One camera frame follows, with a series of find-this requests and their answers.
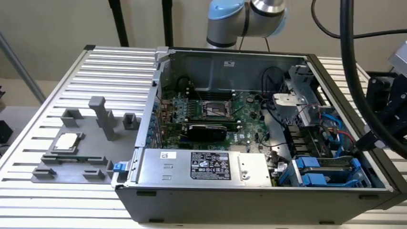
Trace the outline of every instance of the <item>slotted metal surface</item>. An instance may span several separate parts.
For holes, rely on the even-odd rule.
[[[66,107],[78,107],[84,115],[94,115],[86,103],[90,96],[98,95],[106,98],[106,108],[113,110],[116,116],[126,112],[142,114],[153,60],[153,49],[96,47],[93,51],[81,53],[0,159],[0,228],[154,228],[153,225],[141,226],[129,219],[109,185],[33,184],[29,181],[30,172],[62,125],[58,116]],[[320,60],[340,90],[351,99],[340,59]],[[407,175],[407,162],[395,153],[388,152],[388,155]],[[407,224],[404,206],[407,202],[388,211],[369,211],[348,224],[332,227],[185,225],[184,228],[401,229],[405,226],[400,224]]]

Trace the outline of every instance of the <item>metal pole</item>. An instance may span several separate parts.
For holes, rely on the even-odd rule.
[[[33,79],[30,78],[4,36],[2,33],[0,32],[0,48],[8,58],[8,61],[12,63],[13,68],[16,69],[21,79],[24,80],[28,88],[30,89],[30,92],[33,93],[33,95],[36,96],[38,102],[42,104],[45,101],[45,96],[44,93],[37,85],[37,83],[33,81]]]
[[[109,8],[112,9],[113,19],[116,24],[117,36],[120,41],[121,47],[128,46],[128,39],[126,39],[126,32],[125,32],[125,25],[122,19],[122,12],[121,12],[121,5],[120,0],[108,0]]]
[[[173,35],[172,35],[172,0],[161,0],[162,5],[162,21],[164,21],[164,36],[165,46],[173,46]]]

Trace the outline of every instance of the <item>power supply label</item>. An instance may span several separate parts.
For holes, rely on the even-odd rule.
[[[190,178],[196,180],[231,180],[228,153],[190,153]]]

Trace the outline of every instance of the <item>blue cable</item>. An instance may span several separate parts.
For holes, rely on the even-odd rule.
[[[332,115],[329,115],[327,113],[323,113],[321,117],[325,117],[327,119],[331,119],[333,122],[336,122],[339,130],[341,130],[341,121],[337,118],[335,118]],[[343,143],[341,142],[341,134],[339,134],[339,149],[336,151],[335,157],[340,156],[340,153],[341,153],[341,143]]]

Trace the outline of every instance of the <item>green circuit board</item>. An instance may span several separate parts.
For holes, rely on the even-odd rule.
[[[162,99],[170,101],[165,107],[165,113],[174,116],[169,121],[162,122],[162,148],[166,149],[200,149],[200,150],[229,150],[231,146],[247,146],[256,149],[255,135],[259,138],[268,132],[264,121],[260,121],[260,101],[247,102],[253,98],[249,92],[236,93],[228,101],[189,100],[182,93],[166,93]],[[228,113],[220,115],[219,109],[204,116],[204,105],[216,107],[225,105]],[[219,125],[228,128],[224,141],[192,142],[185,135],[188,125]]]

